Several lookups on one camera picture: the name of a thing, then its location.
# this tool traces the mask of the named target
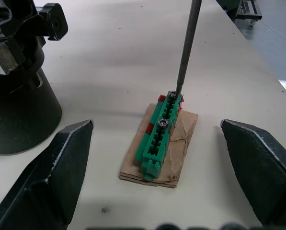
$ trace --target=screwdriver shaft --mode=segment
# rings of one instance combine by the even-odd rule
[[[178,97],[181,93],[182,86],[185,79],[187,64],[189,63],[194,34],[196,30],[198,15],[200,11],[201,0],[192,0],[192,6],[190,10],[189,22],[187,24],[185,41],[183,46],[183,53],[181,57],[181,63],[179,68],[176,96]]]

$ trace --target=metal screw head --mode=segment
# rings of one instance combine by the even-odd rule
[[[167,128],[168,127],[168,120],[166,120],[166,119],[160,119],[159,121],[158,121],[158,126],[160,127],[160,128]]]
[[[176,97],[176,91],[175,90],[172,90],[170,91],[170,97]]]

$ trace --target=white table surface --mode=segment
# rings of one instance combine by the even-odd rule
[[[219,125],[222,118],[256,125],[286,148],[286,91],[216,1],[203,0],[183,87],[184,110],[199,118],[176,189],[121,181],[118,174],[145,109],[175,88],[190,1],[58,2],[69,32],[47,42],[43,65],[63,109],[55,133],[82,120],[95,122],[69,230],[152,229],[164,222],[182,228],[259,225]],[[0,156],[0,202],[53,136],[30,151]]]

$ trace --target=cardboard piece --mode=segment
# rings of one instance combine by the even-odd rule
[[[119,178],[139,184],[175,188],[180,178],[187,147],[190,143],[198,115],[184,110],[179,112],[160,176],[158,179],[149,182],[144,180],[143,174],[140,173],[141,162],[135,159],[135,154],[155,108],[156,104],[153,103],[147,108],[142,123],[126,155]]]

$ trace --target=green connector block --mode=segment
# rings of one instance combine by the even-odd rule
[[[177,121],[182,95],[180,94],[177,99],[170,98],[169,95],[170,91],[164,101],[163,97],[160,96],[149,126],[136,152],[136,159],[142,162],[141,172],[147,181],[159,177],[169,144],[171,129]],[[158,121],[161,119],[168,120],[168,127],[158,127]]]

